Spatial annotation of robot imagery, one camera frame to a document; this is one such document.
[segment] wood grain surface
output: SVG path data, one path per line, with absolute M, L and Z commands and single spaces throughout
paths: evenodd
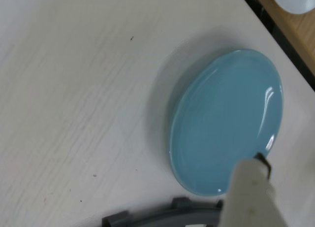
M 244 0 L 45 0 L 16 16 L 0 38 L 0 226 L 96 227 L 175 196 L 217 200 L 175 180 L 167 115 L 240 48 L 280 74 L 275 202 L 290 225 L 314 226 L 315 94 Z
M 259 1 L 315 75 L 315 10 L 305 14 L 290 14 L 274 0 Z

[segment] wooden edge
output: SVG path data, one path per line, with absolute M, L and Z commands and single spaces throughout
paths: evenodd
M 292 29 L 290 24 L 283 18 L 283 11 L 274 0 L 259 0 L 266 9 L 270 17 L 275 21 L 276 25 L 286 36 L 293 48 L 308 66 L 313 75 L 315 75 L 315 58 L 307 45 L 301 40 L 299 35 Z

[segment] white tabletop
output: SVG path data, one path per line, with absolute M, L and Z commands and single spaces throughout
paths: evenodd
M 165 118 L 239 48 L 281 76 L 271 182 L 289 225 L 315 226 L 315 94 L 244 0 L 46 0 L 30 13 L 1 29 L 0 226 L 93 227 L 174 196 L 217 200 L 175 180 Z

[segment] gray plastic object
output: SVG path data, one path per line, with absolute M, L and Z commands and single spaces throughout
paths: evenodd
M 217 227 L 222 201 L 217 204 L 195 203 L 186 197 L 174 198 L 171 208 L 142 219 L 135 219 L 124 211 L 102 219 L 102 227 L 184 227 L 206 224 Z

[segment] white table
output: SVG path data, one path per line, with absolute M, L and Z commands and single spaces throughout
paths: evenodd
M 315 94 L 243 0 L 45 0 L 14 16 L 0 40 L 0 226 L 93 227 L 174 196 L 217 200 L 177 183 L 164 123 L 170 97 L 238 48 L 279 71 L 271 182 L 289 225 L 315 226 Z

